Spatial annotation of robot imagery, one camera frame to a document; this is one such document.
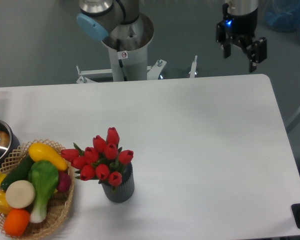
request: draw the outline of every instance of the gray floor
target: gray floor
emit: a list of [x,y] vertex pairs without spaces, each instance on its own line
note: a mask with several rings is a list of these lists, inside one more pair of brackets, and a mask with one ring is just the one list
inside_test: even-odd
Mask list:
[[[81,70],[110,68],[107,50],[76,23],[78,0],[0,0],[0,87],[74,84]],[[198,55],[199,77],[245,75],[239,50],[223,59],[215,42],[222,0],[140,0],[154,24],[148,64],[168,62],[165,78],[186,78]],[[283,122],[300,105],[300,42],[296,33],[267,28],[259,11],[257,37],[268,40],[268,58],[254,74],[270,77]],[[300,170],[300,124],[288,135]]]

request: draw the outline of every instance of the woven basket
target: woven basket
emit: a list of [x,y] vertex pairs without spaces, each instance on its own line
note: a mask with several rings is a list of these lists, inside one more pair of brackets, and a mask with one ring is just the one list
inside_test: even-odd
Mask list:
[[[4,160],[4,163],[2,163],[2,166],[0,168],[1,172],[4,174],[8,174],[12,169],[14,169],[19,164],[19,162],[28,154],[28,149],[33,143],[44,143],[50,145],[58,153],[60,153],[62,149],[65,149],[61,144],[50,141],[48,139],[28,142],[19,146],[9,154],[9,156]],[[22,236],[12,237],[5,233],[3,226],[6,217],[2,213],[0,213],[0,230],[3,234],[16,240],[38,240],[51,234],[65,221],[65,218],[71,206],[75,188],[74,168],[70,167],[69,162],[68,165],[68,174],[72,179],[70,189],[67,192],[57,192],[53,195],[53,197],[48,202],[46,219],[41,223],[30,222]]]

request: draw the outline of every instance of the blue plastic bag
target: blue plastic bag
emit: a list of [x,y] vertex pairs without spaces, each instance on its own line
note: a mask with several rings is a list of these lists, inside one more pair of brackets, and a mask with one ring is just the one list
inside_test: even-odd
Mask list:
[[300,0],[269,0],[263,18],[274,31],[294,32],[300,23]]

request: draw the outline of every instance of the ribbed vase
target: ribbed vase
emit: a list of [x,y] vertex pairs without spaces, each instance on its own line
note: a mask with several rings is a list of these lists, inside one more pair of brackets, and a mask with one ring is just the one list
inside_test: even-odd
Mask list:
[[115,191],[112,191],[109,183],[101,184],[106,197],[114,203],[123,203],[127,201],[135,191],[134,172],[132,164],[126,165],[122,173],[122,183]]

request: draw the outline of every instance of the cucumber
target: cucumber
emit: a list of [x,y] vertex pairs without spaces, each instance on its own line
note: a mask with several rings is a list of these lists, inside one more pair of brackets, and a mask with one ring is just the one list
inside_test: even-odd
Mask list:
[[31,169],[31,166],[35,162],[31,159],[29,155],[27,155],[24,159],[20,161],[18,166],[16,166],[1,182],[0,188],[4,191],[8,189],[8,187],[19,180],[27,180],[28,173]]

